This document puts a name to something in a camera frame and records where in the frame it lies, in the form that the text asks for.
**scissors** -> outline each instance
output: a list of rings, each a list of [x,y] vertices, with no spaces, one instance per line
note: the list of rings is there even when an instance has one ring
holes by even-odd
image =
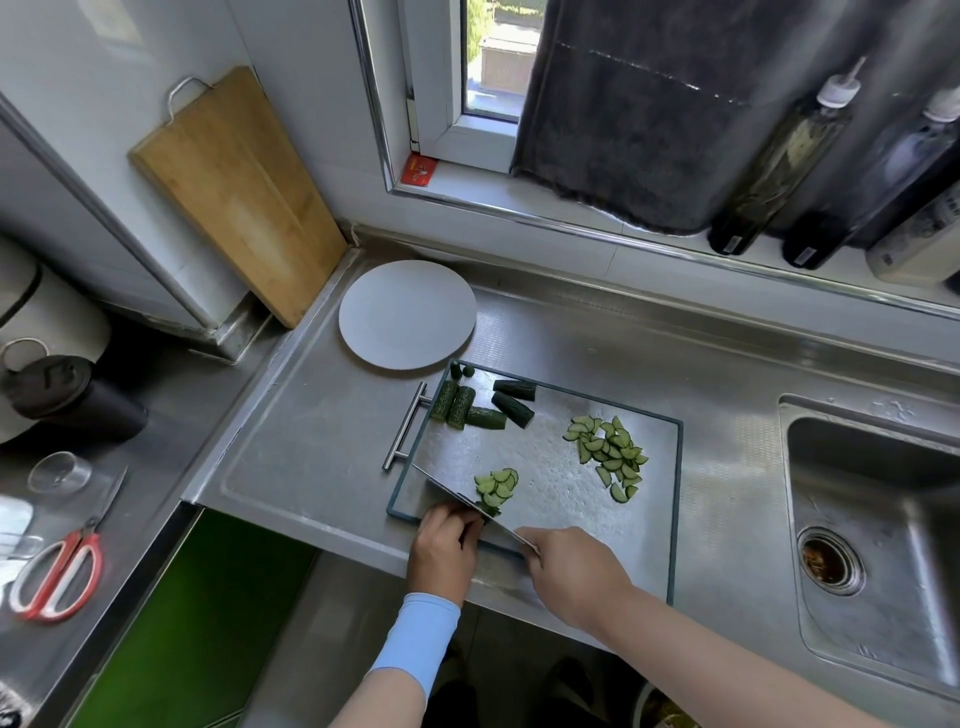
[[[16,576],[10,589],[10,606],[18,617],[33,621],[61,621],[73,617],[87,603],[97,588],[104,569],[104,552],[100,549],[97,526],[109,511],[126,476],[127,469],[124,468],[101,497],[93,515],[79,530],[71,531],[60,541],[44,548],[28,561]],[[80,596],[61,609],[60,601],[77,578],[87,558],[90,560],[90,573],[86,578],[84,590]],[[50,559],[53,559],[53,566],[43,577],[34,597],[24,604],[22,596],[24,585],[31,579],[36,568]]]

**wooden cutting board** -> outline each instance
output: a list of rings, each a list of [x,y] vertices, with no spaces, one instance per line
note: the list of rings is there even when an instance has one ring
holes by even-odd
[[[130,151],[287,327],[347,242],[253,72],[238,66]]]

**white bottle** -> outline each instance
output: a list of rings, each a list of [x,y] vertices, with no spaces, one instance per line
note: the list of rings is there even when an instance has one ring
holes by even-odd
[[[960,271],[960,182],[867,251],[880,280],[934,286]]]

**metal handle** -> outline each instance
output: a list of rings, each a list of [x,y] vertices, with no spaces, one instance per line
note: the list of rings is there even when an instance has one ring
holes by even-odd
[[[388,471],[395,460],[406,460],[410,457],[408,452],[400,452],[400,446],[407,436],[407,430],[410,429],[410,423],[414,421],[414,413],[421,404],[433,404],[433,398],[426,396],[426,382],[422,381],[417,385],[417,393],[410,400],[410,406],[407,407],[407,413],[403,416],[403,422],[400,423],[400,429],[396,431],[394,443],[390,445],[390,452],[387,453],[387,459],[383,461],[383,469]]]
[[[198,84],[203,84],[207,88],[213,88],[212,85],[208,84],[202,78],[197,76],[185,76],[177,84],[167,91],[167,118],[163,122],[163,126],[168,127],[174,123],[174,96],[183,91],[183,89],[190,84],[191,81],[196,81]]]

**label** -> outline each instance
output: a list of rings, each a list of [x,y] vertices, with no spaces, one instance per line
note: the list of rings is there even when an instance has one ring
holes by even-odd
[[[816,248],[807,248],[802,253],[797,255],[797,259],[794,260],[794,263],[796,263],[797,265],[804,265],[808,260],[814,257],[816,253],[817,253]]]
[[[727,245],[724,247],[723,252],[726,253],[727,255],[731,254],[733,251],[736,250],[736,246],[740,244],[741,240],[743,240],[743,235],[734,235],[730,239],[730,242],[727,243]]]

